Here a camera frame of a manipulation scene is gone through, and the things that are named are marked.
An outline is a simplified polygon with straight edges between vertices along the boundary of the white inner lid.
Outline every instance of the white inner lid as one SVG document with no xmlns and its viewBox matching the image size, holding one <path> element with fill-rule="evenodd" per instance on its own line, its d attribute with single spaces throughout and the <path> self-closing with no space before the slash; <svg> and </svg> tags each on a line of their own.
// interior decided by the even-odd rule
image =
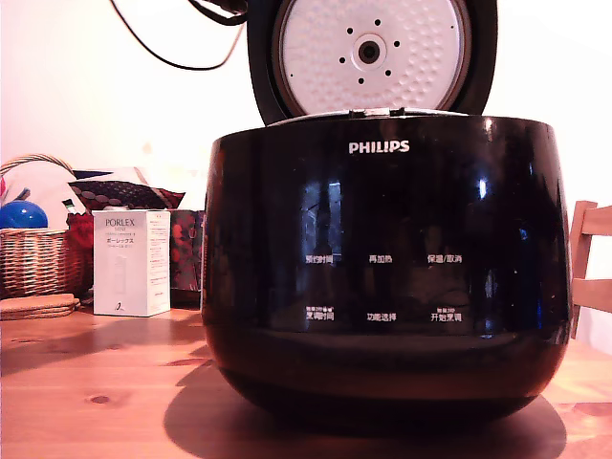
<svg viewBox="0 0 612 459">
<path fill-rule="evenodd" d="M 448 109 L 468 65 L 465 16 L 458 0 L 294 0 L 279 37 L 286 90 L 304 114 Z"/>
</svg>

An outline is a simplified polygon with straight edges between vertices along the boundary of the wooden table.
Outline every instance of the wooden table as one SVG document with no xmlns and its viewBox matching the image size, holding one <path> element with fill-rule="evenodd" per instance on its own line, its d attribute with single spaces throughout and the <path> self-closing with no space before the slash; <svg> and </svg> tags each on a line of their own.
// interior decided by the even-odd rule
<svg viewBox="0 0 612 459">
<path fill-rule="evenodd" d="M 612 357 L 572 341 L 522 411 L 470 435 L 351 438 L 283 426 L 221 378 L 198 312 L 2 324 L 2 456 L 612 458 Z"/>
</svg>

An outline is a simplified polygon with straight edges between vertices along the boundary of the open lid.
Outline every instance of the open lid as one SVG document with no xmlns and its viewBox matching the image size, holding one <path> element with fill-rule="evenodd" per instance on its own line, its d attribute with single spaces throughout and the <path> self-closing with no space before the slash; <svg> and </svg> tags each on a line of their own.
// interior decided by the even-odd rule
<svg viewBox="0 0 612 459">
<path fill-rule="evenodd" d="M 362 107 L 482 114 L 494 0 L 251 0 L 251 79 L 266 124 Z"/>
</svg>

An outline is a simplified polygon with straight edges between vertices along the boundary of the chair backrest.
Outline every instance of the chair backrest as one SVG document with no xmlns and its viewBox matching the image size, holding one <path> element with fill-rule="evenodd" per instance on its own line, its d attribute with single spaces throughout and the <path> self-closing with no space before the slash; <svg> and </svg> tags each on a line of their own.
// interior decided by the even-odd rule
<svg viewBox="0 0 612 459">
<path fill-rule="evenodd" d="M 590 201 L 576 202 L 570 250 L 572 256 L 572 338 L 576 337 L 580 306 L 612 313 L 612 280 L 586 280 L 591 238 L 612 236 L 612 206 L 598 208 Z"/>
</svg>

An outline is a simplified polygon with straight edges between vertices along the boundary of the black cable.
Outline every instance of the black cable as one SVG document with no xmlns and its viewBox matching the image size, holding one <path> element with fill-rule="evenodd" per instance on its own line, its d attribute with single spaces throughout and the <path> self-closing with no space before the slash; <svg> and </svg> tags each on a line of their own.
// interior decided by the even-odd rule
<svg viewBox="0 0 612 459">
<path fill-rule="evenodd" d="M 232 17 L 222 16 L 214 12 L 213 10 L 209 10 L 204 5 L 200 4 L 196 0 L 187 0 L 193 8 L 199 11 L 201 14 L 206 16 L 208 19 L 212 19 L 214 22 L 221 24 L 222 26 L 239 26 L 240 24 L 244 24 L 247 22 L 247 13 L 244 12 L 242 14 L 237 14 Z"/>
<path fill-rule="evenodd" d="M 189 70 L 189 71 L 192 71 L 192 72 L 205 72 L 205 71 L 215 70 L 215 69 L 218 69 L 219 67 L 222 67 L 230 59 L 230 56 L 233 53 L 233 50 L 236 48 L 236 45 L 238 44 L 238 39 L 240 38 L 240 34 L 242 33 L 242 30 L 244 29 L 244 21 L 243 21 L 243 23 L 240 23 L 240 29 L 238 30 L 238 33 L 236 34 L 236 37 L 233 40 L 233 43 L 231 45 L 231 48 L 229 49 L 228 54 L 226 55 L 226 58 L 223 59 L 223 61 L 221 63 L 219 63 L 217 65 L 213 65 L 211 67 L 190 67 L 188 65 L 177 64 L 177 63 L 172 62 L 172 61 L 170 61 L 170 60 L 168 60 L 168 59 L 166 59 L 164 57 L 161 57 L 160 55 L 155 53 L 153 50 L 151 50 L 148 46 L 146 46 L 144 44 L 144 42 L 132 30 L 130 25 L 127 23 L 127 21 L 125 20 L 125 18 L 121 14 L 121 11 L 119 10 L 119 8 L 117 8 L 117 5 L 115 4 L 115 0 L 110 0 L 110 2 L 111 2 L 111 5 L 113 6 L 113 9 L 117 13 L 117 16 L 120 18 L 121 22 L 125 25 L 127 30 L 132 34 L 132 36 L 134 38 L 136 38 L 136 40 L 141 44 L 141 46 L 143 48 L 145 48 L 151 55 L 153 55 L 154 57 L 159 59 L 164 64 L 170 65 L 172 67 L 175 67 L 175 68 L 181 69 L 181 70 Z"/>
</svg>

